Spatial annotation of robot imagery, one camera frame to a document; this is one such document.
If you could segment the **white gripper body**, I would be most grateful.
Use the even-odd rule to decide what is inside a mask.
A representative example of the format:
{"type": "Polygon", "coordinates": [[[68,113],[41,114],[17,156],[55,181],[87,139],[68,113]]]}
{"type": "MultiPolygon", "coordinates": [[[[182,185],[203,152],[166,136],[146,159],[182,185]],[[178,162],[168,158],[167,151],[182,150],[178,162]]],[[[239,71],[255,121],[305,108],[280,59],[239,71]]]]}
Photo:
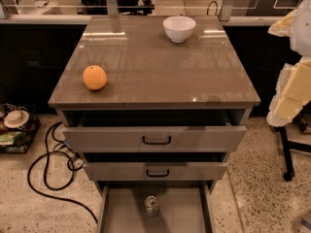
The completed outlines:
{"type": "Polygon", "coordinates": [[[275,90],[266,121],[271,126],[285,126],[311,101],[311,58],[303,56],[295,65],[286,63],[275,90]]]}

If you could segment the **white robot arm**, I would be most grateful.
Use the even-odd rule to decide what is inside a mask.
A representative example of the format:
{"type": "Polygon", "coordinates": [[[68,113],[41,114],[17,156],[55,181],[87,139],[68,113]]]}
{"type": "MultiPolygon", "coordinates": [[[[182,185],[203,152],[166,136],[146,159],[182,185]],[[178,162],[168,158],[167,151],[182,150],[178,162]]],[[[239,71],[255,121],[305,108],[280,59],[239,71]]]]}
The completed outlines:
{"type": "Polygon", "coordinates": [[[275,127],[293,121],[311,101],[311,0],[270,26],[268,33],[290,38],[291,50],[301,55],[295,64],[285,64],[276,83],[266,120],[275,127]]]}

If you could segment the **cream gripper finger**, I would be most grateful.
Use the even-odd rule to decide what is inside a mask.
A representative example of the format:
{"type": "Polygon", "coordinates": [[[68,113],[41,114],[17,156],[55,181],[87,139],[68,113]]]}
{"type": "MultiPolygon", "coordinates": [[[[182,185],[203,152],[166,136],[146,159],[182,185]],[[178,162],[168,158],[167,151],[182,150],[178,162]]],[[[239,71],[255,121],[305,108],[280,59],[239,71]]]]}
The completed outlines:
{"type": "Polygon", "coordinates": [[[289,12],[282,19],[273,23],[268,33],[278,37],[289,37],[296,10],[289,12]]]}

